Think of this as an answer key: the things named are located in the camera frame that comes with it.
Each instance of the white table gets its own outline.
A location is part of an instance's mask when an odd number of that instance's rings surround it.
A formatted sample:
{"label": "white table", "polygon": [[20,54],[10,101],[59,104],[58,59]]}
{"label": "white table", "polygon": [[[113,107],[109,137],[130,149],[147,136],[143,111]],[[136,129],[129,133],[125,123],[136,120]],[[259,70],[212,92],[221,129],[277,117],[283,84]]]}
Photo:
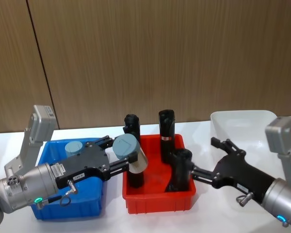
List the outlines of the white table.
{"label": "white table", "polygon": [[[57,130],[52,140],[64,138],[115,137],[123,133],[122,127]],[[142,134],[159,133],[158,125],[141,126]],[[213,169],[210,155],[210,121],[177,123],[176,133],[183,136],[185,147],[192,151],[193,162],[204,169]],[[5,175],[4,165],[18,155],[23,133],[0,133],[0,179]],[[116,160],[111,149],[110,161]],[[284,229],[281,223],[264,211],[254,201],[250,201],[246,210],[231,203],[226,193],[233,199],[240,192],[232,187],[214,189],[211,186],[195,182],[195,204],[189,211],[163,212],[129,215],[125,200],[122,198],[122,175],[112,177],[105,184],[103,211],[100,217],[78,221],[37,220],[30,207],[11,214],[5,214],[0,225],[0,233],[178,233],[178,232],[229,232],[229,233],[291,233],[291,226]]]}

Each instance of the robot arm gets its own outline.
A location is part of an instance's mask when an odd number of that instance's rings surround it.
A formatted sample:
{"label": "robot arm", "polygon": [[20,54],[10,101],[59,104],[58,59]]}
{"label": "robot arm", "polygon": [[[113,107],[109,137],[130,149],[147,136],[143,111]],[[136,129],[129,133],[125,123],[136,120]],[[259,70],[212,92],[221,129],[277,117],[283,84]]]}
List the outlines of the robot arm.
{"label": "robot arm", "polygon": [[282,161],[287,181],[274,177],[249,165],[244,157],[246,152],[239,149],[229,139],[220,142],[211,139],[211,145],[224,150],[224,156],[214,171],[200,169],[189,164],[192,178],[211,184],[214,188],[233,186],[243,192],[236,198],[244,207],[251,199],[282,222],[291,225],[291,117],[278,117],[266,128],[266,136],[271,152],[277,152]]}
{"label": "robot arm", "polygon": [[[56,118],[49,106],[34,106],[21,152],[4,167],[7,177],[0,180],[0,224],[3,213],[9,214],[32,204],[41,209],[48,203],[77,194],[75,183],[93,176],[107,181],[114,175],[128,171],[129,164],[138,160],[138,153],[132,152],[109,163],[104,150],[113,145],[113,140],[106,136],[87,142],[84,150],[77,155],[55,164],[34,166],[40,147],[43,141],[51,139],[55,124]],[[70,190],[63,197],[49,198],[58,189],[68,186]]]}

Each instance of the wooden wall panel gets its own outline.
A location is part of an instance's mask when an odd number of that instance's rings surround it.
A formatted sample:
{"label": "wooden wall panel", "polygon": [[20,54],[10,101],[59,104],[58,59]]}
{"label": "wooden wall panel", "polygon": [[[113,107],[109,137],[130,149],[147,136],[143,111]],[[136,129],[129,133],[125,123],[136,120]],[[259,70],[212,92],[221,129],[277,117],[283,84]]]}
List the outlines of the wooden wall panel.
{"label": "wooden wall panel", "polygon": [[29,0],[61,128],[291,115],[291,0]]}
{"label": "wooden wall panel", "polygon": [[25,0],[0,0],[0,132],[22,131],[34,104],[51,105]]}

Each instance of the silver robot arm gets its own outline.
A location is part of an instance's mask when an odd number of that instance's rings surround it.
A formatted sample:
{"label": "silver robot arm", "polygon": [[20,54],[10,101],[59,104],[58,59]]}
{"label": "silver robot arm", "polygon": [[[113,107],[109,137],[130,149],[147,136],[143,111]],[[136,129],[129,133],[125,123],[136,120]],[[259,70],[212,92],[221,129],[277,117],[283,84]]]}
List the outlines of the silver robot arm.
{"label": "silver robot arm", "polygon": [[278,117],[266,127],[271,152],[278,153],[286,181],[278,178],[268,188],[262,207],[282,222],[291,224],[291,117]]}
{"label": "silver robot arm", "polygon": [[58,192],[50,166],[35,167],[40,148],[51,139],[55,125],[49,106],[33,107],[20,154],[5,165],[6,178],[0,180],[0,224],[3,212],[11,213]]}

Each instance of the blue plastic bin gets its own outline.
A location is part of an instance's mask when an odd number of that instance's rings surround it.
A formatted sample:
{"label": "blue plastic bin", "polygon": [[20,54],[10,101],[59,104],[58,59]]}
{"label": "blue plastic bin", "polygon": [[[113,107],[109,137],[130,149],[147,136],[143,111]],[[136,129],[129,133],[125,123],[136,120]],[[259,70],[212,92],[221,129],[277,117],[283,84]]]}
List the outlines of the blue plastic bin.
{"label": "blue plastic bin", "polygon": [[[95,141],[98,138],[64,139],[49,141],[46,143],[39,160],[39,165],[43,163],[54,164],[67,158],[65,146],[71,141],[80,141],[83,146],[88,141]],[[60,206],[60,201],[55,201],[46,205],[42,210],[38,210],[36,205],[32,205],[32,211],[37,219],[59,219],[71,217],[98,216],[101,212],[102,180],[91,177],[76,183],[79,193],[70,195],[71,203],[66,207]],[[69,187],[60,189],[57,195],[64,195]]]}

